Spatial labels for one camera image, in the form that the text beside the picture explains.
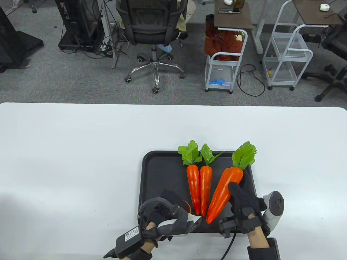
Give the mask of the person's right hand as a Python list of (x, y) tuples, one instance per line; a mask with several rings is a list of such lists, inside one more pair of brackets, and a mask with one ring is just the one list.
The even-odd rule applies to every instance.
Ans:
[(267, 209), (267, 206), (264, 198), (245, 192), (239, 184), (234, 182), (230, 182), (228, 188), (237, 229), (247, 234), (255, 231), (256, 227), (265, 228), (267, 223), (262, 212)]

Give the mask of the person's left hand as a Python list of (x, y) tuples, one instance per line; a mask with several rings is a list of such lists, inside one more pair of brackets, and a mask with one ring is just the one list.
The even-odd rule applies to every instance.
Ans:
[[(161, 198), (166, 199), (172, 205), (177, 204), (179, 207), (190, 213), (190, 206), (174, 191), (164, 190), (161, 193)], [(156, 226), (158, 226), (164, 221), (174, 220), (170, 217), (168, 209), (166, 207), (163, 207), (162, 205), (158, 205), (157, 207), (147, 206), (144, 209), (143, 214), (145, 215), (144, 218), (146, 218), (146, 225), (149, 225), (150, 222), (153, 222)]]

